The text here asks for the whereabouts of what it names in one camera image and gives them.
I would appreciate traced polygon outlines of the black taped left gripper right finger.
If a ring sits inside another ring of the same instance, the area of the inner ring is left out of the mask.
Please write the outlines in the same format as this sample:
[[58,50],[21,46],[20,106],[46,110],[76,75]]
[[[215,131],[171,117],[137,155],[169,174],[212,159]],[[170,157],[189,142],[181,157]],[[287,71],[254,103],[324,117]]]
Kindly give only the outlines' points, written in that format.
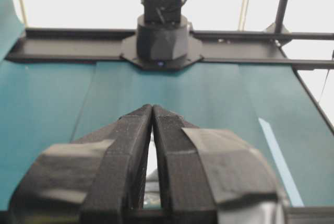
[[226,129],[153,107],[162,207],[176,223],[286,223],[287,196],[262,153]]

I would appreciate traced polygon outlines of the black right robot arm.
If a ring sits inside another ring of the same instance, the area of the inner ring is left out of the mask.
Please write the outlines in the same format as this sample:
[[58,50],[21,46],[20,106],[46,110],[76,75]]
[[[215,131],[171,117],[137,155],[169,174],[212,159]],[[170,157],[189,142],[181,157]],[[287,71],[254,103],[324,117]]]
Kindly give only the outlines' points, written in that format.
[[[141,0],[136,52],[150,64],[189,54],[187,0]],[[286,195],[260,151],[229,130],[153,107],[161,204],[173,223],[285,223]]]

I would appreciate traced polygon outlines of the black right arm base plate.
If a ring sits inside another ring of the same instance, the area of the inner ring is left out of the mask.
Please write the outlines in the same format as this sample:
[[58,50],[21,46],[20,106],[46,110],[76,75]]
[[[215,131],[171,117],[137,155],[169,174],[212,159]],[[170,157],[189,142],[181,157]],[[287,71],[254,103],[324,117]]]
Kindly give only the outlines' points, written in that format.
[[188,36],[178,41],[168,39],[137,39],[137,35],[122,41],[121,58],[142,70],[178,71],[203,59],[202,42]]

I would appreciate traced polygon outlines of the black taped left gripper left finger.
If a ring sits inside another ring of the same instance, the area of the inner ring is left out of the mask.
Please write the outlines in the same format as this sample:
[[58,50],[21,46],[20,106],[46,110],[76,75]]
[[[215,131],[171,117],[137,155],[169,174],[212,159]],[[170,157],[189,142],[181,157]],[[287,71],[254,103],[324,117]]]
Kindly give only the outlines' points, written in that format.
[[121,223],[144,200],[152,106],[41,152],[10,199],[11,223]]

